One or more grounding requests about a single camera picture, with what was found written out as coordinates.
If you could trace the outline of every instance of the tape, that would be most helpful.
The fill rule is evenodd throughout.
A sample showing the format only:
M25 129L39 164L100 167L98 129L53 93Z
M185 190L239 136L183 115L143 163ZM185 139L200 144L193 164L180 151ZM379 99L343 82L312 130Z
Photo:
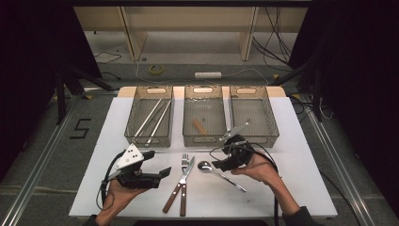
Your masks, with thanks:
M164 66L163 65L151 65L149 72L152 75L160 75L161 73L164 72Z

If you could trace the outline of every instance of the metal tray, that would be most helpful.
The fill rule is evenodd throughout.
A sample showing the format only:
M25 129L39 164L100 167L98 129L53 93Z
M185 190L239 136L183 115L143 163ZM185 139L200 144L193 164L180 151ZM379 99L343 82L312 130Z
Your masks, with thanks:
M223 93L220 86L184 87L184 146L223 145L226 133Z
M129 143L170 147L173 101L173 87L137 87L124 134Z
M279 129L266 87L230 87L230 103L233 127L249 124L240 135L251 143L273 147Z

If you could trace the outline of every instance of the gray floor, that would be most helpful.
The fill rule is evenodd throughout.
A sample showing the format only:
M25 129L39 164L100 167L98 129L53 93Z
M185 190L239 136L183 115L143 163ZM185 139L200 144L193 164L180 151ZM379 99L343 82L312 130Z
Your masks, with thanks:
M213 80L218 84L264 84L264 79L254 70L262 72L263 76L272 82L274 74L284 76L287 72L269 68L263 61L263 55L251 50L249 61L242 61L239 54L235 34L231 33L160 33L150 34L142 58L138 64L132 62L126 51L126 43L121 33L98 33L94 36L87 33L88 40L94 55L101 52L120 54L121 57L112 63L105 63L113 59L112 56L97 58L99 68L104 73L104 82L115 88L124 86L148 86L153 84L184 85L187 83L209 84L209 81L194 79L194 72L222 72L222 74L239 73L229 78ZM257 39L266 40L267 35L257 34ZM286 34L287 45L292 46L295 34ZM273 42L270 48L273 52L280 53L278 45ZM268 60L268 64L282 67L275 60ZM152 64L163 64L165 72L154 77L148 73ZM297 79L283 85L286 93L295 92ZM67 104L74 106L68 123L62 129L54 151L49 156L48 163L44 165L35 190L32 193L24 211L18 220L18 225L81 225L77 219L68 216L77 189L86 171L88 161L101 132L106 113L116 92L104 92L96 89L89 82L82 81L88 89L86 96L69 96ZM311 147L312 154L319 170L326 174L340 190L343 186L337 176L330 158L318 137L310 115L298 114L306 139ZM73 136L83 135L82 131L74 131L79 119L91 119L82 121L81 127L88 128L84 139L71 139ZM35 168L45 150L49 150L48 141L57 129L57 106L53 99L48 104L38 122L35 132L26 142L26 149L20 153L13 163L8 175L0 185L0 218L4 219L17 196L21 187ZM342 159L351 180L360 196L366 203L367 210L375 225L399 225L399 221L392 212L384 197L374 184L361 164L355 157L355 153L346 138L339 122L333 117L331 120L323 119L328 136L334 144L339 157ZM327 190L337 207L339 215L332 219L317 219L326 225L357 225L354 215L337 190L325 181ZM116 221L113 225L132 225L130 222Z

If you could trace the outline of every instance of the fork handle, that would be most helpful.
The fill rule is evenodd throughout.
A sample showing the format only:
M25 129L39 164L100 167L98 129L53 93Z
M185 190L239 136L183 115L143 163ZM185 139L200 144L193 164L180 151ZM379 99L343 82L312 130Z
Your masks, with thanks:
M185 204L187 200L187 184L182 184L182 199L180 203L180 217L185 217Z

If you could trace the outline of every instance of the metal rail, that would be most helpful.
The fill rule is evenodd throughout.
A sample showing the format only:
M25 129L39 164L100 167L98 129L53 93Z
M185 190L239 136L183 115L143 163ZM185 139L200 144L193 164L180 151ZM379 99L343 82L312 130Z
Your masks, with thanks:
M306 96L302 98L304 99L305 102L311 102L310 98ZM319 122L313 113L310 113L309 117L311 119L313 128L317 133L317 136L320 138L320 141L323 144L323 147L328 155L332 167L334 168L334 171L337 173L338 179L340 180L340 183L343 186L343 190L347 196L347 199L350 201L355 210L355 214L357 215L360 224L363 226L375 225L375 222L370 214L370 211L368 210L366 203L361 197L343 161L338 155L337 150L332 144L332 141L329 138L323 123Z
M46 166L50 161L51 156L53 155L53 152L55 151L56 146L62 137L62 134L64 133L66 125L68 125L70 121L72 112L75 109L76 105L79 103L79 101L80 96L73 96L71 98L71 102L68 105L67 114L64 120L61 122L61 124L56 126L56 129L51 135L49 141L47 142L46 147L44 148L38 162L32 169L32 172L29 174L29 177L27 178L17 198L8 209L6 218L2 222L2 226L17 225L20 217L24 212L24 209L26 208L27 203L30 200L30 197L33 194L33 191L35 190L37 183L41 178L41 175L46 169Z

